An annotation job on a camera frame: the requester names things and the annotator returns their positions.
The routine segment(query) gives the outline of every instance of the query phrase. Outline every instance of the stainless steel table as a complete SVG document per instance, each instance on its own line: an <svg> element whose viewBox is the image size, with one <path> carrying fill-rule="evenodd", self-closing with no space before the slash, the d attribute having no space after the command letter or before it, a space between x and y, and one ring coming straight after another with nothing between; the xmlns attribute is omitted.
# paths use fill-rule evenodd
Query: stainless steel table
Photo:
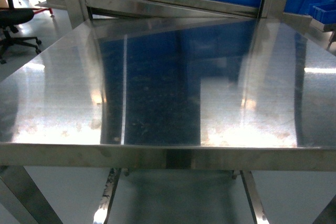
<svg viewBox="0 0 336 224"><path fill-rule="evenodd" d="M87 21L0 121L7 166L336 171L336 57L272 19Z"/></svg>

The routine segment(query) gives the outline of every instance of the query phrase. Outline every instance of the gray floor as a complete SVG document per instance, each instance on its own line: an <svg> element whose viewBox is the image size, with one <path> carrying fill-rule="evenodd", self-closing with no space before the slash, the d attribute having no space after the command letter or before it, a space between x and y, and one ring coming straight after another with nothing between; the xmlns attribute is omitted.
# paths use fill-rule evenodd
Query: gray floor
<svg viewBox="0 0 336 224"><path fill-rule="evenodd" d="M46 49L71 30L66 11L37 14L17 36L36 35ZM330 34L311 28L322 47ZM336 43L330 50L336 52ZM0 81L35 56L32 48L11 47ZM108 168L26 167L64 224L93 221ZM255 171L258 191L272 224L312 223L336 194L336 173ZM137 170L121 176L109 223L252 223L240 178L221 171ZM17 224L0 205L0 223Z"/></svg>

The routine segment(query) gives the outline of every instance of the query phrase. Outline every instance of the stain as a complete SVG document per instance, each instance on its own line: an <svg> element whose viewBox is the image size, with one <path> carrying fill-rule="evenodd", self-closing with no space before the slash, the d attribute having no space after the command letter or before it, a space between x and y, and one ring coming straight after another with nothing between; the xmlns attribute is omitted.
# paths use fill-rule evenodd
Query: stain
<svg viewBox="0 0 336 224"><path fill-rule="evenodd" d="M279 139L284 139L286 138L287 136L289 136L290 134L288 132L283 132L283 133L277 133L277 137Z"/></svg>
<svg viewBox="0 0 336 224"><path fill-rule="evenodd" d="M70 159L68 159L68 165L69 166L74 166L75 164L76 164L76 160L73 157L71 157Z"/></svg>
<svg viewBox="0 0 336 224"><path fill-rule="evenodd" d="M111 153L107 150L100 150L100 153L104 156L104 157L111 157Z"/></svg>
<svg viewBox="0 0 336 224"><path fill-rule="evenodd" d="M90 128L92 130L97 130L101 127L101 120L100 119L92 119L90 123Z"/></svg>
<svg viewBox="0 0 336 224"><path fill-rule="evenodd" d="M69 136L68 131L63 131L63 132L61 133L61 136L62 136L62 137L67 137L67 136Z"/></svg>
<svg viewBox="0 0 336 224"><path fill-rule="evenodd" d="M34 133L36 133L36 132L37 132L37 126L36 126L36 125L31 125L31 126L29 126L29 127L27 128L27 132L28 132L29 134L34 134Z"/></svg>
<svg viewBox="0 0 336 224"><path fill-rule="evenodd" d="M81 123L77 123L76 124L76 129L77 129L77 132L80 132L82 130L82 124Z"/></svg>

